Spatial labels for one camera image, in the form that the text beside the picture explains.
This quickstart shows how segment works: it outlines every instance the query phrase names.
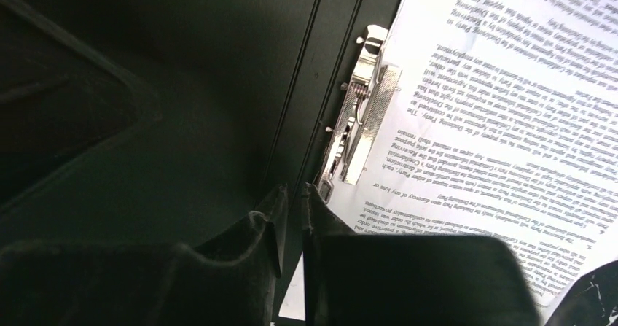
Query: paper document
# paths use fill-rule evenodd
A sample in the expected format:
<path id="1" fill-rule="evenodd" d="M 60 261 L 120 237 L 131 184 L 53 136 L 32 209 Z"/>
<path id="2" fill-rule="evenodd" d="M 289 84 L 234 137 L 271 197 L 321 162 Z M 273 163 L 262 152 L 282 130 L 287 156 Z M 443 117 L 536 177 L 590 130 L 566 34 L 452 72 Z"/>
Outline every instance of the paper document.
<path id="1" fill-rule="evenodd" d="M 404 0 L 389 36 L 401 90 L 329 208 L 359 233 L 503 240 L 547 319 L 618 256 L 618 0 Z"/>

